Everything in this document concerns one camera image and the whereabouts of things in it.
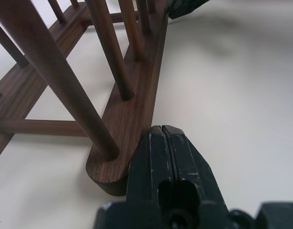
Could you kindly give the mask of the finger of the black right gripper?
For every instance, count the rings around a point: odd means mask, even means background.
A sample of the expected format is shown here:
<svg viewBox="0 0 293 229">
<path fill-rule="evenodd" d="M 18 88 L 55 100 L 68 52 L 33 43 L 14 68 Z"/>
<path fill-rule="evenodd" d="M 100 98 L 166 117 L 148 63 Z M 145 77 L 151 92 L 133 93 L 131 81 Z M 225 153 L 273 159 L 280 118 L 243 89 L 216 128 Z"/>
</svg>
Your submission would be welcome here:
<svg viewBox="0 0 293 229">
<path fill-rule="evenodd" d="M 192 13 L 209 0 L 170 0 L 167 14 L 170 19 L 176 19 Z"/>
</svg>

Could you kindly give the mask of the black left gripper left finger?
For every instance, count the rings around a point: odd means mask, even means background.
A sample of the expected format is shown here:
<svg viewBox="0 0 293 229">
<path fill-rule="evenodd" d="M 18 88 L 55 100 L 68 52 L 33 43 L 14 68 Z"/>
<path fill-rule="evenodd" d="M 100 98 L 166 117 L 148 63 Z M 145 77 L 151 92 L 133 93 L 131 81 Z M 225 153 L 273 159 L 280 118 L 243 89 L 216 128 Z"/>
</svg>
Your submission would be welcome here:
<svg viewBox="0 0 293 229">
<path fill-rule="evenodd" d="M 169 146 L 171 135 L 175 133 L 174 126 L 156 125 L 144 134 L 130 164 L 127 202 L 175 202 L 175 182 Z"/>
</svg>

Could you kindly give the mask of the dark wooden dish rack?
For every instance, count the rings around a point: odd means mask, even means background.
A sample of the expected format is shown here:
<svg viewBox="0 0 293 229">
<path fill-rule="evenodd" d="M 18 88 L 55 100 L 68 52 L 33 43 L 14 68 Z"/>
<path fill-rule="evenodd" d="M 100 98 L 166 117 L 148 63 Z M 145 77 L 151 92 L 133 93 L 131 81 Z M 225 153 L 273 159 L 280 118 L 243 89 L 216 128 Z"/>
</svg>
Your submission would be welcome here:
<svg viewBox="0 0 293 229">
<path fill-rule="evenodd" d="M 130 162 L 152 123 L 168 24 L 168 0 L 71 0 L 47 28 L 31 0 L 0 0 L 0 43 L 16 64 L 0 80 L 0 155 L 15 134 L 87 137 L 88 176 L 126 193 Z M 66 57 L 93 25 L 115 84 L 99 116 Z"/>
</svg>

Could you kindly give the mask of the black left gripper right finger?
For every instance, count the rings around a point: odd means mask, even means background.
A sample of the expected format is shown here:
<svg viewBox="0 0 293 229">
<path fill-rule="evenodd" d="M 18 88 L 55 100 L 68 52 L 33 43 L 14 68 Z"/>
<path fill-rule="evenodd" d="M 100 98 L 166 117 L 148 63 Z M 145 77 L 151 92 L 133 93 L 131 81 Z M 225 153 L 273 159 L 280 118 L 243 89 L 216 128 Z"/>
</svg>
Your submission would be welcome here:
<svg viewBox="0 0 293 229">
<path fill-rule="evenodd" d="M 209 164 L 185 133 L 170 125 L 163 125 L 162 131 L 169 147 L 177 203 L 190 211 L 197 211 L 199 207 L 210 204 L 227 212 Z"/>
</svg>

